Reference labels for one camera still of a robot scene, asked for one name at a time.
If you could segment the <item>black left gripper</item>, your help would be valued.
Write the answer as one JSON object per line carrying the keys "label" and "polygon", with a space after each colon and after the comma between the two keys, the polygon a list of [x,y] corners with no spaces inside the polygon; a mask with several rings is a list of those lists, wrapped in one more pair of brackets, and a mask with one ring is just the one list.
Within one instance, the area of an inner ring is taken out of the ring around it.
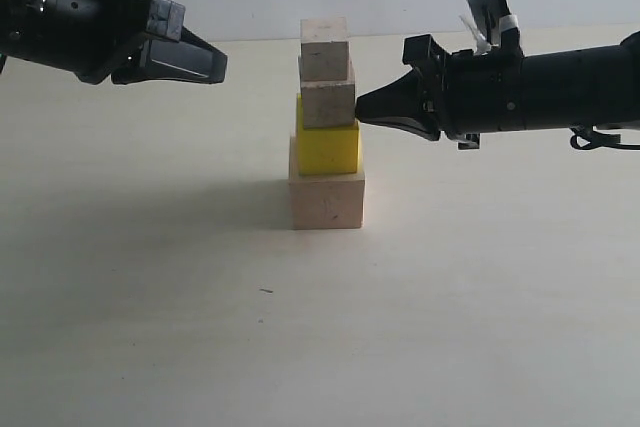
{"label": "black left gripper", "polygon": [[92,85],[223,83],[228,56],[184,18],[173,0],[42,0],[42,63]]}

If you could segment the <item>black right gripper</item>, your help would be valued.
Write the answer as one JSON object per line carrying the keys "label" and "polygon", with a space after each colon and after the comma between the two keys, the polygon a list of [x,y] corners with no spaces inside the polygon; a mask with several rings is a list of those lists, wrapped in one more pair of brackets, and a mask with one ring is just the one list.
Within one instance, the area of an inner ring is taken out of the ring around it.
{"label": "black right gripper", "polygon": [[428,141],[445,136],[460,150],[477,149],[483,133],[525,129],[518,91],[523,60],[517,37],[481,55],[471,49],[449,53],[430,34],[408,37],[402,61],[411,70],[360,95],[356,118]]}

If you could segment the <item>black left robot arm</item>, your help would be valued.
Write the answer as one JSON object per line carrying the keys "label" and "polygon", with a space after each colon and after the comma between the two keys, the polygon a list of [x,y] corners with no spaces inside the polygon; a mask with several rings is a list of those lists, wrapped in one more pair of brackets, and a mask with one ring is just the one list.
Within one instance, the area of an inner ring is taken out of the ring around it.
{"label": "black left robot arm", "polygon": [[189,30],[173,0],[1,0],[1,59],[115,85],[225,80],[227,55]]}

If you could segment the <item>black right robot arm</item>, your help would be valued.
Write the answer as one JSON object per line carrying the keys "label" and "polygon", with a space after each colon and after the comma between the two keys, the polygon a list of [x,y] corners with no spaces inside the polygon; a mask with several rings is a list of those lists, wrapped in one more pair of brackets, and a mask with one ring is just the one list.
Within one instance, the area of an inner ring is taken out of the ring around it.
{"label": "black right robot arm", "polygon": [[527,56],[511,29],[484,54],[448,52],[430,34],[404,41],[409,70],[359,96],[355,117],[475,150],[484,134],[568,129],[576,150],[626,149],[639,126],[639,35],[618,44]]}

